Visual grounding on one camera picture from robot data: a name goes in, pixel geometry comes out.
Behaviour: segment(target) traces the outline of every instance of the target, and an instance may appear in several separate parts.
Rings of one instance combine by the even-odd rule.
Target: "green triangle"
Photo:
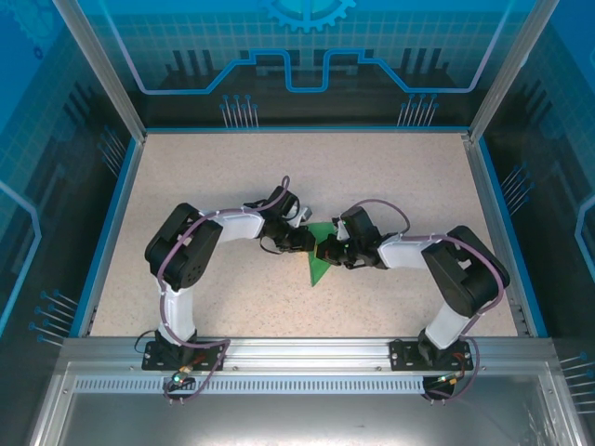
[[[326,222],[310,223],[308,229],[316,239],[317,245],[326,240],[328,234],[334,234],[336,232],[335,225]],[[326,271],[331,267],[331,264],[316,258],[313,252],[308,253],[308,262],[310,263],[310,283],[314,286],[322,279]]]

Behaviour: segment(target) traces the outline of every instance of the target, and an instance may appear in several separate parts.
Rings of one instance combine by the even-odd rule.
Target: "green object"
[[[323,242],[328,237],[328,234],[336,232],[335,225],[332,223],[310,223],[308,229],[316,238],[316,244]],[[322,279],[326,271],[331,267],[330,263],[316,258],[314,253],[308,253],[308,263],[310,263],[310,284],[314,286]]]

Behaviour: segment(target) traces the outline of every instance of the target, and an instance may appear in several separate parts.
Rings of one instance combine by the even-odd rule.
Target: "gear graphic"
[[[12,11],[20,29],[36,44],[54,31],[55,8],[51,0],[2,0],[0,10]]]
[[[262,5],[269,19],[277,19],[280,26],[309,33],[313,28],[322,31],[325,25],[335,26],[337,18],[345,19],[355,0],[262,0]]]

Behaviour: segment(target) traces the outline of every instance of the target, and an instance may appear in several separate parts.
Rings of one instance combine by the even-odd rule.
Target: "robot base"
[[[445,350],[440,351],[440,358],[433,365],[421,356],[419,342],[395,339],[389,343],[390,368],[394,372],[457,372],[461,370],[461,363],[453,355],[461,353],[465,358],[465,371],[473,370],[473,359],[469,344],[456,341]]]
[[[195,343],[193,336],[189,342]],[[185,365],[192,365],[195,372],[210,372],[217,361],[223,347],[212,348],[188,348],[176,346],[163,339],[159,332],[154,341],[148,342],[145,346],[142,360],[142,370],[171,371],[179,370]],[[223,362],[217,370],[223,369]]]

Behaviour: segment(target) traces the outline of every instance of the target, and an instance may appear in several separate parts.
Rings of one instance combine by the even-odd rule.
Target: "speckled floor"
[[[375,197],[401,206],[410,234],[465,224],[490,245],[460,135],[150,135],[92,334],[157,326],[157,287],[143,254],[178,203],[234,207],[268,197],[283,175],[313,210],[311,221]],[[367,210],[383,233],[403,227],[389,208]],[[331,268],[312,288],[306,254],[272,256],[241,240],[213,254],[194,292],[194,319],[205,336],[408,336],[442,302],[426,270]],[[507,300],[471,334],[516,335]]]

